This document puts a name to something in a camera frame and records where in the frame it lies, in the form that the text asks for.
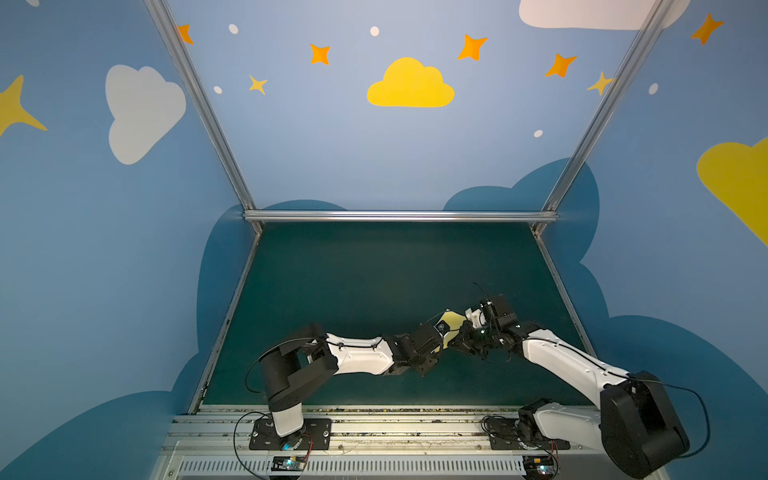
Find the yellow square paper sheet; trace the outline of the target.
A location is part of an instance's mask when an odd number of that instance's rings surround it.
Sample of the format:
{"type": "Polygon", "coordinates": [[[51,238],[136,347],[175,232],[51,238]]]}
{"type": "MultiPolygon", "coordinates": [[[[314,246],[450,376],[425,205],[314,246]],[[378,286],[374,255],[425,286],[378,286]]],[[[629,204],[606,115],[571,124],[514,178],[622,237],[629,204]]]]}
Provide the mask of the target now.
{"type": "Polygon", "coordinates": [[[461,327],[466,321],[464,315],[453,311],[446,311],[442,314],[435,328],[442,337],[443,348],[447,348],[450,342],[459,334],[461,327]]]}

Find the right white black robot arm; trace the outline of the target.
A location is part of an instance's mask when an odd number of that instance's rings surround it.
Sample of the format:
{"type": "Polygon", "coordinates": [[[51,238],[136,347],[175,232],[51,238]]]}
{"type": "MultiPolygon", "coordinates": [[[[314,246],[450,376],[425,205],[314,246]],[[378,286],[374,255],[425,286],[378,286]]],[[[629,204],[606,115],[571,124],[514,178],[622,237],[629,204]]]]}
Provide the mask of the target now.
{"type": "Polygon", "coordinates": [[[683,457],[690,448],[665,386],[654,375],[611,366],[533,322],[479,328],[465,322],[444,344],[481,357],[494,348],[512,352],[553,373],[593,404],[586,411],[541,399],[522,407],[514,431],[526,446],[554,440],[581,445],[607,455],[635,479],[683,457]]]}

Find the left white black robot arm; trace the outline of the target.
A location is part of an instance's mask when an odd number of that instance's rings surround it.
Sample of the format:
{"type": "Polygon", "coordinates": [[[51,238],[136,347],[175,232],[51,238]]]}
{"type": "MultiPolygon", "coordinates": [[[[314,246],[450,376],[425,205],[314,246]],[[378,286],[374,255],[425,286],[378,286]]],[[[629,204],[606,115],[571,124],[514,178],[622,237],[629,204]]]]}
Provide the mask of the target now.
{"type": "Polygon", "coordinates": [[[425,323],[406,334],[371,339],[340,337],[312,324],[264,351],[257,359],[277,437],[288,443],[303,435],[303,403],[334,376],[425,375],[447,347],[444,321],[425,323]]]}

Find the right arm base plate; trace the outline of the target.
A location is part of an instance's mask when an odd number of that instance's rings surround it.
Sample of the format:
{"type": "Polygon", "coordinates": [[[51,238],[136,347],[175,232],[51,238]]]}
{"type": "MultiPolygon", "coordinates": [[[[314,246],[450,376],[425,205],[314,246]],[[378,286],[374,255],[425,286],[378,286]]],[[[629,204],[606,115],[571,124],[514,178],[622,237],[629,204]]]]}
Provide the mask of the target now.
{"type": "Polygon", "coordinates": [[[566,440],[544,437],[538,430],[517,418],[485,416],[481,428],[488,436],[492,450],[570,450],[566,440]]]}

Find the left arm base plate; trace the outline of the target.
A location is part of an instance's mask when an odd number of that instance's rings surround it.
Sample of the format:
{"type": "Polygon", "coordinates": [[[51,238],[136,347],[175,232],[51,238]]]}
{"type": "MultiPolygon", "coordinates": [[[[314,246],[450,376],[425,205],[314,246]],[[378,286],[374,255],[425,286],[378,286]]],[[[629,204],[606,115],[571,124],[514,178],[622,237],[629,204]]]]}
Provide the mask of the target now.
{"type": "Polygon", "coordinates": [[[252,429],[248,448],[252,451],[327,450],[330,444],[332,421],[329,418],[308,419],[297,431],[288,436],[277,434],[271,418],[260,419],[252,429]]]}

